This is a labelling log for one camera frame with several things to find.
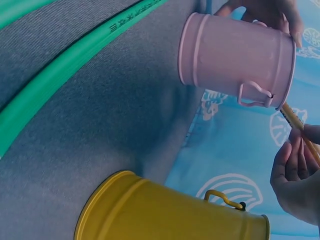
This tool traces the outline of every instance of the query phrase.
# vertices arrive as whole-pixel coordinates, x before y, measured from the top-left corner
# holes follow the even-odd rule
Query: pink metal bucket
[[[178,70],[185,85],[235,96],[243,106],[280,109],[290,90],[295,62],[296,44],[286,33],[193,13],[183,29]]]

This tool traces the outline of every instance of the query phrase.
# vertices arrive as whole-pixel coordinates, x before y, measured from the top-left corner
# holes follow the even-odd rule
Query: pink bucket handle
[[[244,85],[250,85],[250,86],[254,87],[255,89],[257,89],[260,93],[265,94],[268,97],[267,100],[265,102],[258,102],[258,101],[254,101],[254,102],[251,102],[251,103],[243,102],[242,101],[242,93],[243,93],[243,90],[244,90]],[[271,92],[269,92],[268,90],[263,89],[256,82],[248,80],[248,81],[245,81],[244,83],[242,83],[240,85],[237,101],[238,101],[238,104],[240,104],[242,106],[245,106],[245,107],[259,106],[259,107],[268,108],[268,107],[270,107],[273,98],[274,97],[273,97]]]

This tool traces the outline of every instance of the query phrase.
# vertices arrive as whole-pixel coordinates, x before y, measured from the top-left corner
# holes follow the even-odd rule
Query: wooden stick
[[[304,124],[302,121],[298,118],[298,116],[294,113],[294,111],[291,109],[291,107],[285,102],[280,110],[284,118],[287,120],[289,125],[292,128],[297,128],[301,130],[301,136],[302,139],[304,140],[306,146],[310,150],[312,156],[314,157],[315,161],[318,163],[320,166],[320,150],[319,146],[311,142],[307,137],[303,134],[303,129],[304,129]]]

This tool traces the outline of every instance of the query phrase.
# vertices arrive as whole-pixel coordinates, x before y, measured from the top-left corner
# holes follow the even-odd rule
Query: metal handle
[[[256,90],[258,90],[258,92],[265,94],[268,98],[265,102],[258,102],[258,101],[254,101],[251,103],[245,103],[242,101],[242,93],[244,90],[244,85],[250,85],[252,87],[254,87]],[[270,107],[272,100],[274,99],[274,96],[272,95],[271,92],[269,92],[268,90],[263,89],[262,87],[260,87],[256,82],[254,81],[246,81],[244,83],[242,83],[240,85],[239,88],[239,94],[238,94],[238,104],[245,106],[245,107],[253,107],[253,106],[259,106],[259,107]]]
[[[217,191],[217,190],[213,190],[213,189],[210,189],[210,190],[208,190],[208,191],[205,192],[204,200],[207,201],[207,202],[209,202],[210,195],[214,195],[214,196],[217,196],[217,197],[222,198],[223,201],[224,201],[227,205],[229,205],[229,206],[231,206],[231,207],[234,207],[234,208],[236,208],[236,209],[238,209],[238,210],[243,210],[243,209],[244,209],[244,206],[241,205],[240,203],[237,203],[237,202],[234,202],[234,201],[230,201],[230,200],[228,199],[228,197],[227,197],[224,193],[222,193],[222,192],[220,192],[220,191]]]

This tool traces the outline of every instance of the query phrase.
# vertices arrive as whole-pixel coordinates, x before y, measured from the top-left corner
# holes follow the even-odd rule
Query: blue tarp
[[[320,0],[300,0],[298,7],[303,48],[287,102],[303,122],[320,124]],[[272,240],[318,239],[318,227],[285,213],[269,184],[274,156],[290,130],[274,109],[242,107],[233,96],[206,90],[166,186],[198,198],[216,189],[246,202],[248,211],[268,216]],[[210,201],[223,205],[217,197]]]

